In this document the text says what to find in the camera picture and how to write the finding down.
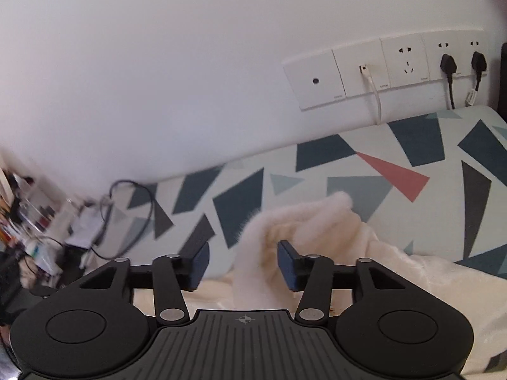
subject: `ribbed black plate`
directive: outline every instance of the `ribbed black plate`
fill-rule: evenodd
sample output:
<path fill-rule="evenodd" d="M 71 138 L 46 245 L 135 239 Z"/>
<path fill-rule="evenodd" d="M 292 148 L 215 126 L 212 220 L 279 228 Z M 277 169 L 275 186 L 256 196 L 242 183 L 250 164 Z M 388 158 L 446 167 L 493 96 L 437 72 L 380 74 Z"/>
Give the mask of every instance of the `ribbed black plate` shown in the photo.
<path fill-rule="evenodd" d="M 200 311 L 188 326 L 160 330 L 138 360 L 103 378 L 373 380 L 381 377 L 346 360 L 324 329 L 302 327 L 280 310 Z M 27 377 L 27 380 L 42 379 L 34 374 Z"/>

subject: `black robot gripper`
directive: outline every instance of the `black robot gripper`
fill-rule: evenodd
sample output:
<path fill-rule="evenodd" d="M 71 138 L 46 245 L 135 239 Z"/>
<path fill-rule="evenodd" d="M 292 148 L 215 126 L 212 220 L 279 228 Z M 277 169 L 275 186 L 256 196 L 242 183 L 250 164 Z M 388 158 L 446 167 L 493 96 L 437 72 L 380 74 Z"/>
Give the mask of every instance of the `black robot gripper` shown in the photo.
<path fill-rule="evenodd" d="M 288 287 L 303 291 L 285 310 L 198 310 L 181 290 L 197 288 L 209 262 L 204 236 L 152 265 L 116 259 L 24 312 L 11 344 L 28 380 L 461 379 L 473 344 L 460 312 L 391 270 L 360 258 L 336 265 L 278 243 Z M 155 317 L 131 302 L 153 288 Z M 353 305 L 329 317 L 333 289 Z"/>

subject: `power outlet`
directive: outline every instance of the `power outlet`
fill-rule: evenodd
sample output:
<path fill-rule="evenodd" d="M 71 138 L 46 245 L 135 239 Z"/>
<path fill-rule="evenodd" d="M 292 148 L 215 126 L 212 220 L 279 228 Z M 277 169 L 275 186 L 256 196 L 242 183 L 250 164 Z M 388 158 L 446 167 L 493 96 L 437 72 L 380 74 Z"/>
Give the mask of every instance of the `power outlet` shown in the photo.
<path fill-rule="evenodd" d="M 428 61 L 421 34 L 381 40 L 391 87 L 429 81 Z"/>
<path fill-rule="evenodd" d="M 331 50 L 283 63 L 301 110 L 345 100 L 340 72 Z"/>
<path fill-rule="evenodd" d="M 433 81 L 447 78 L 445 73 L 440 69 L 440 63 L 442 62 L 442 55 L 448 54 L 452 55 L 456 61 L 456 65 L 458 65 L 458 59 L 460 56 L 458 32 L 450 30 L 433 31 L 423 33 L 422 38 L 424 40 L 424 45 L 426 46 L 429 79 Z M 455 76 L 459 77 L 462 73 L 462 70 L 458 66 Z"/>
<path fill-rule="evenodd" d="M 456 60 L 456 65 L 459 70 L 462 70 L 461 75 L 475 75 L 475 71 L 472 68 L 472 57 L 474 52 L 482 53 L 484 57 L 486 57 L 488 69 L 483 75 L 486 74 L 489 71 L 488 33 L 483 30 L 460 30 L 457 31 L 457 34 L 459 56 Z"/>
<path fill-rule="evenodd" d="M 373 91 L 369 82 L 359 71 L 361 64 L 368 66 L 377 90 L 386 90 L 390 87 L 380 40 L 334 48 L 333 53 L 347 97 L 360 96 Z"/>

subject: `mattress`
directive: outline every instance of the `mattress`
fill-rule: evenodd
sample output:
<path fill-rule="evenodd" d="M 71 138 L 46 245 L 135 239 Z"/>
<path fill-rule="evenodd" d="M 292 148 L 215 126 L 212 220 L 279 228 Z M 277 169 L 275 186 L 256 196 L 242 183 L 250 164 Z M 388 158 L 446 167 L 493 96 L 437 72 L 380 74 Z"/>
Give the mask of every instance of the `mattress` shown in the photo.
<path fill-rule="evenodd" d="M 226 273 L 245 223 L 260 210 L 343 190 L 381 241 L 507 279 L 507 124 L 488 107 L 439 111 L 334 134 L 148 184 L 156 198 L 127 256 L 148 264 L 176 253 L 191 232 L 209 239 L 207 277 Z M 99 248 L 114 255 L 150 210 L 125 187 Z"/>

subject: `blank wall plate with hole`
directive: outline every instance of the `blank wall plate with hole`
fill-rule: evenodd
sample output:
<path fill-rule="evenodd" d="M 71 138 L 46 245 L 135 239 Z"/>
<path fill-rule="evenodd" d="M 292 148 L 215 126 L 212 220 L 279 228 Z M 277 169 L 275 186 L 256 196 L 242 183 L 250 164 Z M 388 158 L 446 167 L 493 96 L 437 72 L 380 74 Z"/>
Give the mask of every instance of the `blank wall plate with hole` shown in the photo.
<path fill-rule="evenodd" d="M 488 63 L 488 69 L 483 73 L 487 74 L 489 71 L 489 57 L 488 57 L 488 33 L 483 30 L 459 30 L 457 31 L 458 44 L 459 44 L 459 55 L 456 59 L 456 65 L 459 70 L 462 70 L 463 76 L 473 75 L 475 71 L 472 68 L 472 56 L 473 52 L 479 52 L 484 54 L 486 62 Z"/>
<path fill-rule="evenodd" d="M 445 73 L 440 69 L 442 62 L 442 55 L 452 55 L 458 66 L 458 58 L 460 56 L 460 49 L 458 43 L 458 32 L 453 30 L 447 31 L 433 31 L 423 33 L 422 38 L 426 46 L 426 56 L 428 59 L 429 79 L 441 80 L 447 78 Z M 456 70 L 456 77 L 462 75 L 462 70 L 458 67 Z"/>
<path fill-rule="evenodd" d="M 331 50 L 283 63 L 301 110 L 345 99 L 340 72 Z"/>
<path fill-rule="evenodd" d="M 422 34 L 384 38 L 381 42 L 391 87 L 429 81 Z"/>
<path fill-rule="evenodd" d="M 368 80 L 359 71 L 361 64 L 368 66 L 377 90 L 390 87 L 380 40 L 334 48 L 333 53 L 347 97 L 373 92 Z"/>

